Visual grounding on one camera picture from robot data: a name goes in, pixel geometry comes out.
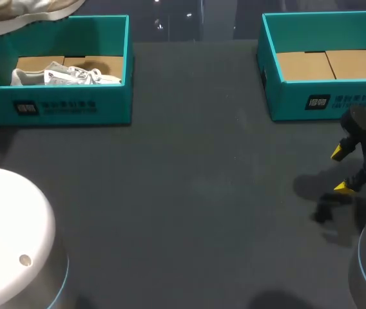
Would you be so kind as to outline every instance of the shoe box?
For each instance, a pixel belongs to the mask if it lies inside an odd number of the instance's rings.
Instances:
[[[366,106],[366,12],[264,14],[257,61],[273,120]]]
[[[133,49],[129,25],[128,16],[71,16],[0,36],[0,126],[130,124]],[[41,71],[52,61],[97,68],[122,82],[10,86],[15,68]]]

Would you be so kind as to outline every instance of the black tabletop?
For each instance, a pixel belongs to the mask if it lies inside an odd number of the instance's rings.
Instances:
[[[329,159],[337,122],[272,122],[255,53],[135,44],[131,126],[0,129],[0,167],[52,204],[80,308],[354,308],[362,200],[310,217],[361,154]]]

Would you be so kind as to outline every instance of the black label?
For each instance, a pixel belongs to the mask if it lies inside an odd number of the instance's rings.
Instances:
[[[18,115],[33,116],[39,114],[37,106],[32,100],[15,100],[13,103]]]
[[[309,95],[305,109],[325,109],[330,98],[331,95]]]

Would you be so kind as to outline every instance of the tan box insert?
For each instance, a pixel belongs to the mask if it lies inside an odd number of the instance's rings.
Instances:
[[[15,68],[29,72],[43,71],[53,61],[63,64],[64,56],[20,57]]]
[[[112,75],[118,79],[122,78],[123,57],[112,56],[85,56],[66,57],[65,66],[76,66],[85,70],[99,69],[102,74]]]
[[[336,79],[366,79],[366,50],[329,50]]]
[[[334,75],[324,52],[277,53],[282,75],[285,80],[334,79]]]

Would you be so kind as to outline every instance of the shoe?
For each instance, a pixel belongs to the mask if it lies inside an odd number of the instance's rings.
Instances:
[[[56,21],[72,15],[85,0],[0,0],[0,35],[34,21]]]
[[[15,69],[11,78],[11,86],[92,84],[121,84],[121,80],[111,75],[103,75],[98,69],[87,71],[75,66],[67,68],[54,61],[43,71],[27,72]]]

